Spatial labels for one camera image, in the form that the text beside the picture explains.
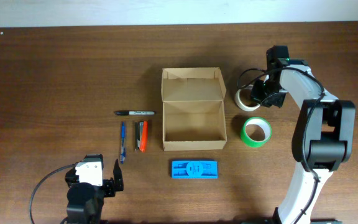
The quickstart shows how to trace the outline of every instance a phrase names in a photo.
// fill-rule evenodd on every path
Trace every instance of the white wall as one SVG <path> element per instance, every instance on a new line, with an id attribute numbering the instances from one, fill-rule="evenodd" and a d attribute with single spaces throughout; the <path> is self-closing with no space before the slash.
<path id="1" fill-rule="evenodd" d="M 358 21 L 358 0 L 0 0 L 0 27 Z"/>

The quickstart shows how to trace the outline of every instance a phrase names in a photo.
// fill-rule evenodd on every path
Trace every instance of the brown box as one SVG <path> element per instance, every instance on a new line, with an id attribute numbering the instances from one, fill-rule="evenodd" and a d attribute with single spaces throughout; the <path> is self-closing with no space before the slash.
<path id="1" fill-rule="evenodd" d="M 164 150 L 223 149 L 227 141 L 225 94 L 219 68 L 164 68 Z"/>

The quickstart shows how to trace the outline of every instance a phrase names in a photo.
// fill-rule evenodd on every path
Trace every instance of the white tape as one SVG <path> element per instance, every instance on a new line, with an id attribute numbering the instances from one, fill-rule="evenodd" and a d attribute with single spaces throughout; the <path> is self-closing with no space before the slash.
<path id="1" fill-rule="evenodd" d="M 252 87 L 253 87 L 253 85 L 249 85 L 249 86 L 247 86 L 247 88 L 242 89 L 242 90 L 251 90 Z M 257 104 L 256 106 L 245 105 L 240 99 L 240 92 L 241 92 L 241 90 L 238 90 L 236 93 L 236 97 L 234 97 L 234 101 L 236 102 L 237 106 L 240 107 L 240 109 L 242 109 L 243 111 L 254 111 L 260 107 L 260 104 Z"/>

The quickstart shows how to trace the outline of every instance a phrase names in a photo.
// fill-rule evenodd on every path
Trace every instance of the orange object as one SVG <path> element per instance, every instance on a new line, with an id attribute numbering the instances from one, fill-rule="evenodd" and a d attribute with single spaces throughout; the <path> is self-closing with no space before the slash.
<path id="1" fill-rule="evenodd" d="M 147 143 L 147 121 L 143 122 L 143 131 L 142 131 L 142 138 L 140 141 L 140 151 L 146 151 L 146 143 Z"/>

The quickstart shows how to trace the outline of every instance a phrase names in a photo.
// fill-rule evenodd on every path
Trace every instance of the green tape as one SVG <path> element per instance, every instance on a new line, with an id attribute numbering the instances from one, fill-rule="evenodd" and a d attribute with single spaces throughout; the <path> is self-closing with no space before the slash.
<path id="1" fill-rule="evenodd" d="M 262 128 L 262 130 L 264 130 L 264 133 L 265 133 L 264 140 L 255 141 L 248 136 L 248 134 L 246 132 L 246 127 L 247 127 L 247 125 L 251 125 L 251 124 L 257 125 L 260 128 Z M 249 147 L 263 146 L 270 139 L 270 137 L 272 137 L 272 127 L 270 126 L 269 122 L 267 122 L 265 119 L 260 118 L 260 117 L 249 118 L 244 123 L 244 126 L 241 129 L 241 139 Z"/>

